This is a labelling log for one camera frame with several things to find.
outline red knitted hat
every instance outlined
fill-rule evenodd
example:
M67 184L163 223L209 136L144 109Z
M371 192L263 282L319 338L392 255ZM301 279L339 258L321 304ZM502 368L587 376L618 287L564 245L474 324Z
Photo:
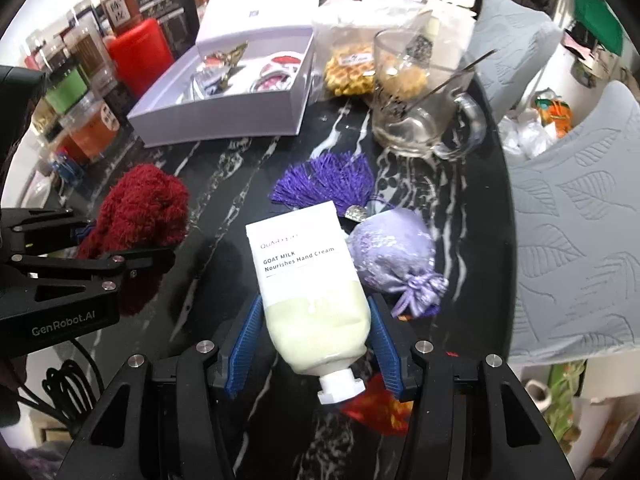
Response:
M175 246L184 240L189 193L176 177L153 164L122 176L102 203L95 228L80 244L78 258L137 248ZM143 276L123 290L122 313L136 314L158 291L162 276Z

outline orange cloth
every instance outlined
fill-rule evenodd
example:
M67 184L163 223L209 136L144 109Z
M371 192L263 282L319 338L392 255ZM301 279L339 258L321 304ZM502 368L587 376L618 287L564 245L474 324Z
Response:
M385 389L382 374L375 374L361 395L340 410L370 430L384 435L404 435L409 429L413 402L398 402Z

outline hand cream tube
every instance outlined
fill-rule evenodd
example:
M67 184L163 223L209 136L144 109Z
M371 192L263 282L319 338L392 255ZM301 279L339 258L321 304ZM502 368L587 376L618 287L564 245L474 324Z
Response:
M246 227L273 345L298 374L320 377L322 404L364 391L349 365L366 352L369 305L333 202Z

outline glass cup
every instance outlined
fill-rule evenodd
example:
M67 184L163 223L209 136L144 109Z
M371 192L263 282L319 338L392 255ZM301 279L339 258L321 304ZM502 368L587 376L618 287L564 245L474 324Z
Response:
M374 38L374 137L402 156L435 153L444 159L462 158L486 133L484 113L466 93L474 72L435 66L424 55L416 59L409 54L416 39L424 38L400 28L383 30ZM457 129L449 131L455 117L468 126L464 141ZM445 143L447 131L452 136Z

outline orange jar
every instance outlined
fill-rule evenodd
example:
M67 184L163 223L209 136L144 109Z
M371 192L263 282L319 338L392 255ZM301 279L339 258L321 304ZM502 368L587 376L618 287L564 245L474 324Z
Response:
M117 118L102 99L88 92L60 119L60 124L91 160L99 158L111 144L120 127Z

